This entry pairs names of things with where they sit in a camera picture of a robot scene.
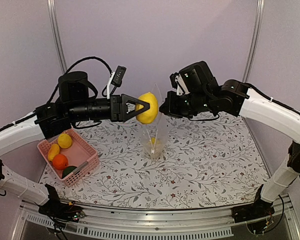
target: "dark green fruit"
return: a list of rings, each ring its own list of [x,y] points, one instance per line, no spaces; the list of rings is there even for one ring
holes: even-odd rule
[[[76,166],[67,166],[62,172],[62,178],[64,179],[67,175],[72,173],[77,167]]]

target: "leaf pattern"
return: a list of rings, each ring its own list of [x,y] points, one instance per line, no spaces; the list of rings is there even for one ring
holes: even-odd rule
[[[99,167],[66,187],[47,166],[40,182],[53,185],[61,198],[83,203],[182,209],[251,202],[269,179],[240,117],[221,113],[212,122],[168,118],[167,125],[169,141],[155,160],[140,144],[141,125],[136,120],[103,121],[79,130],[99,152]]]

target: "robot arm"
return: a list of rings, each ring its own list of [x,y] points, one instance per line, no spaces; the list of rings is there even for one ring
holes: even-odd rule
[[[170,80],[176,92],[169,91],[159,108],[165,115],[191,119],[201,112],[214,116],[226,112],[259,121],[293,140],[281,166],[257,191],[254,203],[234,207],[232,216],[236,222],[242,222],[272,213],[273,201],[300,175],[300,112],[247,83],[228,80],[219,86],[204,61],[172,74]]]
[[[113,82],[115,87],[120,87],[124,73],[125,68],[119,66],[109,82]],[[72,126],[75,128],[76,123],[80,121],[93,120],[98,124],[101,120],[125,122],[150,108],[149,103],[125,94],[108,93],[108,97],[96,98],[98,91],[88,81],[88,75],[82,71],[61,76],[58,86],[60,97],[56,102],[44,104],[0,129],[0,157],[28,143],[50,139]],[[95,96],[89,97],[89,89],[92,89]],[[129,111],[128,104],[141,104],[143,108]],[[0,190],[36,203],[40,206],[40,213],[53,218],[71,221],[83,216],[80,207],[61,203],[54,187],[38,184],[20,176],[1,160]]]

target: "yellow fruit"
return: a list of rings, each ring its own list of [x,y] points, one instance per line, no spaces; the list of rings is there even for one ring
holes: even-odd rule
[[[54,157],[60,153],[60,147],[58,144],[52,144],[48,151],[48,160],[52,162]]]
[[[72,145],[71,137],[66,133],[61,133],[58,137],[58,144],[62,149],[68,149]]]
[[[158,115],[158,111],[159,111],[158,100],[156,99],[155,95],[153,95],[151,92],[147,92],[141,95],[139,97],[139,100],[149,103],[150,109],[137,115],[136,119],[142,124],[151,124]],[[138,111],[143,107],[144,106],[142,106],[141,104],[136,104],[135,110]]]

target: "clear plastic bag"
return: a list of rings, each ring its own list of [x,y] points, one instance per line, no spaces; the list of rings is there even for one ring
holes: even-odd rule
[[[156,83],[151,93],[156,97],[160,106],[163,103],[163,99]],[[167,117],[158,112],[158,115],[151,124],[142,125],[140,132],[140,142],[145,151],[152,159],[160,157],[168,141]]]

